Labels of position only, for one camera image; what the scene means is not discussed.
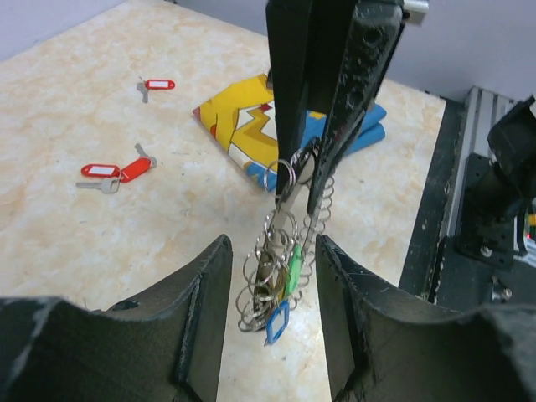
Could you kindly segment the green key tag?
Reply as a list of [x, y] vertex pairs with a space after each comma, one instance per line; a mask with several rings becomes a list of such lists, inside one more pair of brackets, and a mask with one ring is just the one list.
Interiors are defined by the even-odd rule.
[[297, 288], [298, 281], [300, 280], [301, 271], [302, 271], [302, 247], [299, 244], [296, 244], [292, 251], [292, 256], [288, 264], [288, 275], [286, 279], [286, 290], [285, 294], [287, 296], [291, 295], [294, 290]]

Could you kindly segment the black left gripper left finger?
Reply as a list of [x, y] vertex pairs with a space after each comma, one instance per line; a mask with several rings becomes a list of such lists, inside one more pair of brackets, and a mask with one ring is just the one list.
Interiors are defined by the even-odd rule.
[[55, 296], [3, 298], [2, 400], [216, 400], [232, 265], [221, 235], [105, 311]]

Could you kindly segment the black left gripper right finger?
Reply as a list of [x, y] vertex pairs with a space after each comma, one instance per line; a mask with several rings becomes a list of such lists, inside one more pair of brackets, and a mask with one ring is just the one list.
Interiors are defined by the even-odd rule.
[[535, 310], [456, 312], [422, 301], [316, 239], [334, 401], [532, 401]]

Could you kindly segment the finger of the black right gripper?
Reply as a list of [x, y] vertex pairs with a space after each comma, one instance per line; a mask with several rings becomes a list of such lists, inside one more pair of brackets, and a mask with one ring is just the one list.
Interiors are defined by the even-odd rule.
[[355, 1], [269, 1], [265, 7], [270, 76], [278, 116], [326, 115]]
[[404, 24], [401, 1], [358, 1], [353, 7], [309, 192], [309, 214], [315, 211], [328, 176], [358, 135]]

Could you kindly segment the steel key ring disc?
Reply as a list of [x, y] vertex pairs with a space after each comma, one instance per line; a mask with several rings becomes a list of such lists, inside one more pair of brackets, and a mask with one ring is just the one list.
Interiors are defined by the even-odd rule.
[[[315, 267], [314, 240], [325, 231], [332, 216], [334, 178], [328, 178], [312, 214], [306, 213], [299, 220], [291, 208], [301, 190], [311, 187], [318, 148], [312, 142], [296, 151], [289, 162], [277, 160], [281, 165], [278, 171], [289, 173], [289, 182], [282, 194], [276, 196], [276, 206], [266, 215], [255, 246], [242, 265], [245, 287], [235, 299], [241, 332], [265, 330], [273, 311], [283, 301], [289, 302], [290, 312], [295, 310], [311, 281]], [[281, 268], [289, 264], [296, 244], [302, 251], [301, 276], [294, 292], [283, 297]]]

